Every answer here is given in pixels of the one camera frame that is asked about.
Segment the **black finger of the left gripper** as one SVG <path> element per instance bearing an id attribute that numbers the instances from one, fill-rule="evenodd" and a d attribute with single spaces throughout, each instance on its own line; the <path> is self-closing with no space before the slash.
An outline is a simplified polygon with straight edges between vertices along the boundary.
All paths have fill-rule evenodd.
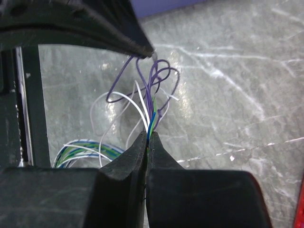
<path id="1" fill-rule="evenodd" d="M 0 48 L 45 44 L 107 49 L 141 58 L 154 47 L 129 0 L 2 0 Z"/>

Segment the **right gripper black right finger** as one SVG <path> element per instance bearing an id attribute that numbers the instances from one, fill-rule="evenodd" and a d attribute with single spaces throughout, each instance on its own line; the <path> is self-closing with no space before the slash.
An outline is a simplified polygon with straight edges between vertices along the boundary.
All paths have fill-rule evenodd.
<path id="1" fill-rule="evenodd" d="M 247 171 L 189 170 L 149 141 L 146 207 L 151 228 L 269 228 L 261 188 Z"/>

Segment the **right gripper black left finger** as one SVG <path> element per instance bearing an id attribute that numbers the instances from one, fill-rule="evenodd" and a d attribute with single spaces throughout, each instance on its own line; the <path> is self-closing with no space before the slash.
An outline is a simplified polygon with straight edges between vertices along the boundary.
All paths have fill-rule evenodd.
<path id="1" fill-rule="evenodd" d="M 141 228 L 147 134 L 96 168 L 6 168 L 0 171 L 3 228 Z"/>

